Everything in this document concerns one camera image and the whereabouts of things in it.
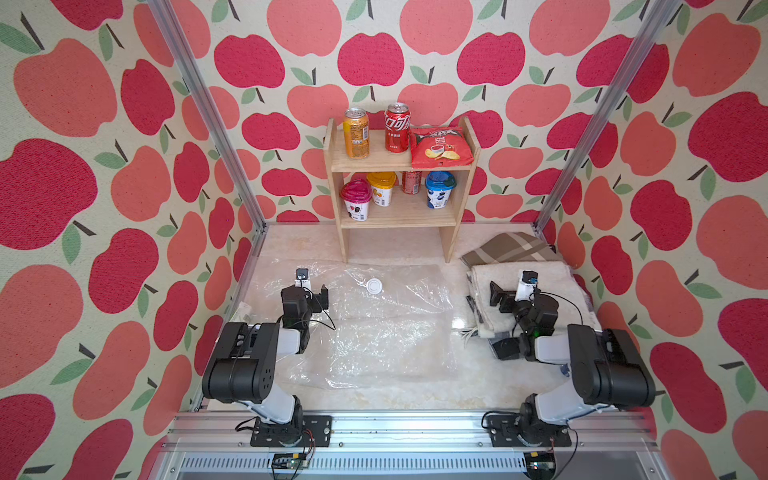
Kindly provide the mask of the brown beige plaid scarf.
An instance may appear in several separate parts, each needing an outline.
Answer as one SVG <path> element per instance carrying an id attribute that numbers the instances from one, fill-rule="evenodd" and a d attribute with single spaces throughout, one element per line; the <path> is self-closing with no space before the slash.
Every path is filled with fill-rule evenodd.
<path id="1" fill-rule="evenodd" d="M 562 262 L 549 244 L 537 237 L 522 232 L 505 232 L 469 251 L 461 257 L 468 267 L 510 262 Z"/>

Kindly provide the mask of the pink lid cup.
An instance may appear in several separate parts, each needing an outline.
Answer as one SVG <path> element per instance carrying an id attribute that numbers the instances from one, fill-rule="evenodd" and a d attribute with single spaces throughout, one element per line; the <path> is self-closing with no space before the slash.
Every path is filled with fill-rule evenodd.
<path id="1" fill-rule="evenodd" d="M 369 206 L 372 201 L 372 188 L 367 180 L 356 179 L 346 183 L 340 191 L 349 217 L 358 222 L 368 219 Z"/>

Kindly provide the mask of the red cola can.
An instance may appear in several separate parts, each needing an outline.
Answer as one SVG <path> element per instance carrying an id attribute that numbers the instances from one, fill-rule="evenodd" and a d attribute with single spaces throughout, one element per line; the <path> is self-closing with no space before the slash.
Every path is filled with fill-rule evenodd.
<path id="1" fill-rule="evenodd" d="M 390 104 L 385 113 L 385 148 L 391 153 L 409 149 L 411 113 L 407 104 Z"/>

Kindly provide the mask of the red chips bag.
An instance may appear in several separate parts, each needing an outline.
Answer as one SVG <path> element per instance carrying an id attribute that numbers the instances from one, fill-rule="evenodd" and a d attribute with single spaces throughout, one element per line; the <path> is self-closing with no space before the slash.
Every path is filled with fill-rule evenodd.
<path id="1" fill-rule="evenodd" d="M 416 170 L 471 165 L 472 149 L 459 126 L 412 128 L 411 166 Z"/>

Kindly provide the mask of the wooden two-tier shelf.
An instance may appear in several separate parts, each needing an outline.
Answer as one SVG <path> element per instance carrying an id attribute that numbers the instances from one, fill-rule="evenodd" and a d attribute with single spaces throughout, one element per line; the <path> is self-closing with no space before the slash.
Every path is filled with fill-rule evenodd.
<path id="1" fill-rule="evenodd" d="M 350 254 L 350 233 L 356 229 L 371 229 L 382 233 L 386 230 L 405 228 L 431 229 L 439 235 L 443 257 L 450 262 L 461 226 L 466 203 L 476 172 L 476 165 L 441 166 L 454 176 L 456 185 L 446 198 L 446 206 L 432 209 L 428 206 L 427 189 L 422 186 L 416 194 L 402 190 L 405 181 L 413 179 L 412 160 L 409 152 L 392 153 L 384 147 L 385 132 L 372 130 L 369 133 L 369 156 L 355 160 L 346 152 L 343 127 L 330 119 L 323 141 L 323 155 L 327 171 L 335 223 L 339 235 L 341 259 L 347 261 Z M 381 207 L 375 202 L 369 206 L 368 219 L 357 221 L 349 216 L 341 198 L 342 187 L 352 179 L 365 180 L 370 172 L 379 175 L 392 172 L 397 176 L 394 186 L 386 191 L 390 204 Z"/>

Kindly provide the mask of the aluminium frame post right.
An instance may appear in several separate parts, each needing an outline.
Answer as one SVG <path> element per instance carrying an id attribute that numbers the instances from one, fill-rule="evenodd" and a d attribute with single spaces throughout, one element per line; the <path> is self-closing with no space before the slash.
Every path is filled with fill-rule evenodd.
<path id="1" fill-rule="evenodd" d="M 620 101 L 628 96 L 630 84 L 651 52 L 659 35 L 681 6 L 682 1 L 672 0 L 654 1 L 651 4 L 649 13 L 643 20 L 638 34 L 632 40 L 613 80 L 606 87 L 576 148 L 568 154 L 562 173 L 542 205 L 536 221 L 532 224 L 534 233 L 541 240 L 544 240 L 544 229 L 556 208 L 561 204 L 562 198 L 575 179 L 582 163 L 585 162 L 587 155 L 594 147 L 613 112 L 618 108 Z"/>

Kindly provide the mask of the blue lid cup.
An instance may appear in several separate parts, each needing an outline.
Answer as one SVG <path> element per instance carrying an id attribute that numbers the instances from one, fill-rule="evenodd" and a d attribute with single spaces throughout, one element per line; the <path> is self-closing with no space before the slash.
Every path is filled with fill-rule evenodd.
<path id="1" fill-rule="evenodd" d="M 454 175 L 446 171 L 432 171 L 427 175 L 425 188 L 427 190 L 428 207 L 430 209 L 445 208 L 452 191 L 456 187 Z"/>

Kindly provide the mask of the orange drink can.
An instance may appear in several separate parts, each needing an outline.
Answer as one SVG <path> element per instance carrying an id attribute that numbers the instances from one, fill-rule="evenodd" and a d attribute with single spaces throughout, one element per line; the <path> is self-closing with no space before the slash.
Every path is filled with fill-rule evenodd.
<path id="1" fill-rule="evenodd" d="M 360 160 L 370 153 L 369 118 L 365 110 L 350 108 L 345 112 L 344 123 L 345 149 L 349 158 Z"/>

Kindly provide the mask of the small red can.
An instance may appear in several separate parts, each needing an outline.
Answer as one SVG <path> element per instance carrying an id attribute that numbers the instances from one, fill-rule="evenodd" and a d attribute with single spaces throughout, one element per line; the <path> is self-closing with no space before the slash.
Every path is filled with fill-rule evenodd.
<path id="1" fill-rule="evenodd" d="M 421 185 L 420 171 L 405 171 L 402 173 L 401 187 L 407 195 L 417 195 Z"/>

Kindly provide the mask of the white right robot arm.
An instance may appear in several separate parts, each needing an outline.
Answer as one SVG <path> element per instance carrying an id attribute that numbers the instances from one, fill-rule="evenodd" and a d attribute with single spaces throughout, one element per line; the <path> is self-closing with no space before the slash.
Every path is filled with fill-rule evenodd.
<path id="1" fill-rule="evenodd" d="M 653 403 L 654 380 L 627 331 L 596 330 L 580 317 L 558 333 L 555 326 L 564 298 L 541 291 L 533 271 L 525 271 L 513 291 L 495 282 L 489 283 L 489 289 L 489 305 L 515 319 L 511 336 L 492 345 L 497 358 L 567 370 L 566 383 L 548 393 L 531 394 L 521 404 L 516 418 L 520 430 L 565 426 L 603 409 Z"/>

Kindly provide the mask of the black grey striped scarf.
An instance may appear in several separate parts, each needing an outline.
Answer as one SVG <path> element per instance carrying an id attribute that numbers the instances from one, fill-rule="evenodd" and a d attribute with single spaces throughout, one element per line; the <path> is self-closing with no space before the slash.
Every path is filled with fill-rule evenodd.
<path id="1" fill-rule="evenodd" d="M 520 340 L 518 337 L 507 337 L 490 342 L 492 352 L 500 361 L 517 360 L 521 357 Z"/>

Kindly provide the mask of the aluminium frame post left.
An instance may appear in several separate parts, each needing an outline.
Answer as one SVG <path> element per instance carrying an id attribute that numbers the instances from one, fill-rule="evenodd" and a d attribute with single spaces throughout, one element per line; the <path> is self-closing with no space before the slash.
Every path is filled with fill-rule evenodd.
<path id="1" fill-rule="evenodd" d="M 255 199 L 255 194 L 239 155 L 229 139 L 216 102 L 201 76 L 197 59 L 184 35 L 184 30 L 173 9 L 172 2 L 149 0 L 148 3 L 210 137 L 234 181 L 235 188 L 241 196 L 251 220 L 255 224 L 256 232 L 265 235 L 268 228 L 266 220 Z"/>

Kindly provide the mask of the clear plastic vacuum bag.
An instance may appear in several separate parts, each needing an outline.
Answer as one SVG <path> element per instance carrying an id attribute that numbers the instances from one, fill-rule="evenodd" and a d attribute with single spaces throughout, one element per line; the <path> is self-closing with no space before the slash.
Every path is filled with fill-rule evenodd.
<path id="1" fill-rule="evenodd" d="M 278 359 L 281 380 L 323 389 L 378 388 L 445 380 L 456 371 L 454 306 L 437 266 L 262 260 L 243 301 L 252 308 L 251 323 L 280 318 L 280 292 L 293 285 L 299 268 L 308 270 L 314 291 L 328 288 L 329 308 L 311 317 L 306 351 Z"/>

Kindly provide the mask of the yellow lid cup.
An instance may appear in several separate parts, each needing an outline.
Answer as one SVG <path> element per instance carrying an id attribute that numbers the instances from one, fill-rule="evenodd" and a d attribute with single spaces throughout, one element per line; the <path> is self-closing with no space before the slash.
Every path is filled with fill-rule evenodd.
<path id="1" fill-rule="evenodd" d="M 380 207 L 389 207 L 397 176 L 394 172 L 370 172 L 366 177 L 371 186 L 373 202 Z"/>

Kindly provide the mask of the aluminium frame post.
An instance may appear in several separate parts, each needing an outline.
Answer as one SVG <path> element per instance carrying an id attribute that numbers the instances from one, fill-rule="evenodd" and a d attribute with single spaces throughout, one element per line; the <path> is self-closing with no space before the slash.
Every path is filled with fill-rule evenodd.
<path id="1" fill-rule="evenodd" d="M 628 96 L 630 84 L 651 52 L 659 35 L 681 6 L 682 1 L 672 0 L 654 1 L 651 4 L 649 13 L 643 20 L 638 34 L 632 40 L 613 80 L 606 87 L 576 148 L 568 154 L 562 173 L 542 205 L 536 221 L 532 224 L 534 233 L 541 240 L 544 240 L 544 229 L 556 208 L 561 204 L 562 198 L 575 179 L 582 163 L 585 162 L 587 155 L 594 147 L 613 112 L 618 108 L 620 101 Z"/>
<path id="2" fill-rule="evenodd" d="M 234 181 L 235 188 L 241 196 L 251 220 L 255 224 L 256 232 L 265 235 L 268 228 L 266 220 L 255 199 L 255 194 L 239 155 L 229 139 L 216 102 L 201 76 L 197 59 L 184 35 L 184 30 L 173 9 L 172 2 L 149 0 L 148 3 L 210 137 Z"/>

